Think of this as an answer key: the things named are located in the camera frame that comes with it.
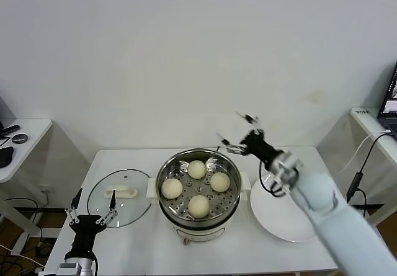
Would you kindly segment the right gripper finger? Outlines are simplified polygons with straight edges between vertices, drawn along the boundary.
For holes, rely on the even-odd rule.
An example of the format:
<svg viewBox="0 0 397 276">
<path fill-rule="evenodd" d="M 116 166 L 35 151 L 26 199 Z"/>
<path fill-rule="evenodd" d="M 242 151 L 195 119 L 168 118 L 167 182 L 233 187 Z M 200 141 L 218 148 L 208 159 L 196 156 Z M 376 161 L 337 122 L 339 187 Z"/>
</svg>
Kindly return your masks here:
<svg viewBox="0 0 397 276">
<path fill-rule="evenodd" d="M 221 147 L 223 147 L 227 152 L 231 154 L 246 154 L 247 153 L 247 146 L 245 144 L 237 144 L 234 145 L 230 143 L 226 138 L 224 138 L 221 134 L 217 133 L 217 137 L 221 142 Z"/>
<path fill-rule="evenodd" d="M 248 122 L 250 126 L 252 126 L 252 130 L 254 130 L 254 133 L 258 135 L 263 134 L 264 130 L 261 127 L 260 120 L 258 117 L 256 116 L 252 117 L 249 114 L 241 114 L 239 112 L 236 112 L 236 114 L 242 119 L 244 119 L 246 122 Z"/>
</svg>

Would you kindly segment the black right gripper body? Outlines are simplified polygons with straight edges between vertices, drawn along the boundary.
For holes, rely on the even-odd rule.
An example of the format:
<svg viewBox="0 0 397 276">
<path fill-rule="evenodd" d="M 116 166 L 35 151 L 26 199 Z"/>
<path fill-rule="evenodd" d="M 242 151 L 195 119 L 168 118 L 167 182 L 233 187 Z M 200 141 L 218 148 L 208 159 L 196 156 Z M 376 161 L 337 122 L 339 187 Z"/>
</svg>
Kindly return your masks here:
<svg viewBox="0 0 397 276">
<path fill-rule="evenodd" d="M 278 156 L 278 150 L 265 141 L 263 130 L 251 130 L 240 145 L 245 146 L 244 155 L 252 154 L 264 164 L 272 164 Z"/>
</svg>

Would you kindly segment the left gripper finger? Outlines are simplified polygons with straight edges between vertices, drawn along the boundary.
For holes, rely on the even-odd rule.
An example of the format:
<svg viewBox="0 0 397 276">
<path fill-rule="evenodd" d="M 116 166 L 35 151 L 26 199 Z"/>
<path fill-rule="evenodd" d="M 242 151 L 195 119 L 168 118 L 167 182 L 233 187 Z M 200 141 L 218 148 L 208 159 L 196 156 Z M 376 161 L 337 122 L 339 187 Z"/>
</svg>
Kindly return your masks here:
<svg viewBox="0 0 397 276">
<path fill-rule="evenodd" d="M 81 199 L 83 189 L 80 188 L 77 194 L 73 197 L 69 207 L 65 208 L 65 213 L 68 219 L 69 225 L 74 225 L 79 223 L 79 218 L 76 210 L 78 209 L 79 202 Z"/>
<path fill-rule="evenodd" d="M 102 215 L 98 219 L 98 224 L 100 224 L 101 226 L 107 226 L 116 216 L 117 216 L 116 198 L 115 198 L 115 190 L 113 190 L 110 199 L 109 209 L 105 215 Z"/>
</svg>

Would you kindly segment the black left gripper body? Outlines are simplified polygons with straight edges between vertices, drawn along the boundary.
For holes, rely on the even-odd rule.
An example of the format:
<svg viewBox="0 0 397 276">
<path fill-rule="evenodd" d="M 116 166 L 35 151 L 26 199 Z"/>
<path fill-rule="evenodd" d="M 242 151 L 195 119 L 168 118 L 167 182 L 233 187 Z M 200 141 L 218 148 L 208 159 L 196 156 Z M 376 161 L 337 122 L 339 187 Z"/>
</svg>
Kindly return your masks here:
<svg viewBox="0 0 397 276">
<path fill-rule="evenodd" d="M 100 215 L 78 215 L 78 223 L 70 228 L 74 231 L 74 240 L 67 257 L 94 257 L 93 247 L 96 235 L 106 229 Z"/>
</svg>

